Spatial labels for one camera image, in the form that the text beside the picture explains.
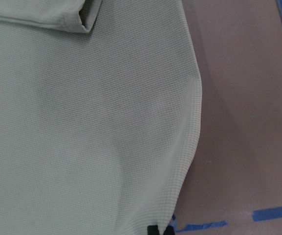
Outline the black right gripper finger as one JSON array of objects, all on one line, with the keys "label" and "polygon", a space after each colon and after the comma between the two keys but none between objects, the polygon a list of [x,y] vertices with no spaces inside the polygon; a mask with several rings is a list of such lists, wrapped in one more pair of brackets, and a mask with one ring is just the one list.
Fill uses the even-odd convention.
[{"label": "black right gripper finger", "polygon": [[157,225],[149,225],[147,227],[147,235],[159,235],[159,229]]}]

